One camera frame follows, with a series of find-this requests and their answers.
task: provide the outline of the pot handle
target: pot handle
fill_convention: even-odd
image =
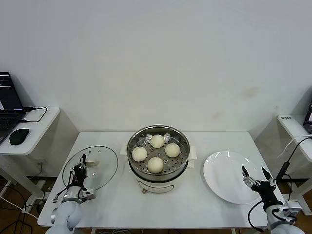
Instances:
[[[190,146],[190,153],[189,153],[189,157],[187,158],[187,160],[197,160],[197,153],[196,153],[196,148],[195,146]]]
[[[126,143],[126,144],[123,144],[123,146],[121,147],[120,155],[125,155],[125,156],[127,156],[127,143]]]
[[[190,146],[190,153],[187,160],[189,161],[187,168],[194,168],[194,160],[197,159],[196,148],[195,146]]]

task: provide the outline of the steamed bun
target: steamed bun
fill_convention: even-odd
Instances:
[[[147,163],[147,169],[150,173],[158,173],[164,167],[164,163],[161,158],[153,157]]]
[[[154,148],[160,148],[164,145],[165,143],[165,139],[162,135],[154,135],[151,138],[151,145]]]
[[[136,162],[141,162],[144,161],[147,157],[147,151],[144,147],[136,147],[132,150],[132,158]]]
[[[165,153],[168,157],[177,157],[180,154],[180,147],[175,143],[170,143],[166,146]]]

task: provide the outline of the floor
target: floor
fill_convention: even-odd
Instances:
[[[7,182],[6,180],[0,179],[0,185],[5,185],[6,182]],[[43,187],[43,191],[45,191],[45,192],[51,191],[53,185],[54,185],[53,180],[47,181]],[[27,190],[25,190],[19,184],[11,185],[11,187],[18,190],[23,195],[23,197],[25,199],[27,199],[30,196],[30,193]],[[289,190],[287,184],[279,184],[279,188],[280,188],[282,193],[287,193]],[[312,191],[306,193],[304,197],[305,197],[308,205],[312,208]],[[13,191],[11,189],[7,190],[4,198],[8,199],[12,203],[14,203],[20,207],[23,205],[23,200],[20,197],[20,195],[16,191]],[[10,204],[6,203],[3,200],[0,200],[0,207],[12,208],[12,206]],[[31,210],[31,213],[37,217],[39,216],[35,207]],[[3,232],[1,232],[1,231],[7,225],[16,221],[19,214],[20,214],[19,210],[0,209],[0,234],[14,234],[15,225],[12,225],[11,227],[7,228]],[[19,220],[22,221],[23,216],[24,216],[24,214],[20,214]],[[48,229],[45,227],[38,226],[37,221],[29,215],[25,216],[24,222],[32,226],[32,228],[33,228],[32,234],[44,234]],[[305,216],[302,213],[300,213],[298,215],[298,221],[296,222],[296,226],[299,227],[306,234],[309,234],[309,233],[312,234],[311,223],[312,223],[312,216]],[[16,226],[15,233],[17,233],[17,234],[30,234],[31,233],[30,228],[28,226],[24,225],[22,230],[20,228],[21,228],[21,223],[18,223]],[[80,231],[80,233],[83,233],[83,234],[90,234],[91,233],[90,229],[83,229],[83,230],[79,230],[79,231]],[[112,230],[97,230],[97,233],[99,233],[99,232],[102,232],[103,234],[105,234],[105,233],[111,233]],[[130,230],[130,232],[132,234],[141,234],[142,230]],[[230,229],[218,229],[218,230],[174,230],[174,229],[172,229],[172,230],[144,230],[143,234],[231,234],[231,230]]]

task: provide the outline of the glass pot lid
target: glass pot lid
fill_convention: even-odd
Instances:
[[[118,167],[116,153],[105,146],[88,147],[72,156],[63,170],[64,185],[67,186],[70,171],[74,172],[73,167],[79,163],[83,154],[87,156],[87,178],[83,185],[94,190],[102,188],[113,178]]]

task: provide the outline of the laptop screen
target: laptop screen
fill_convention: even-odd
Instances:
[[[0,113],[24,113],[10,74],[0,72]]]

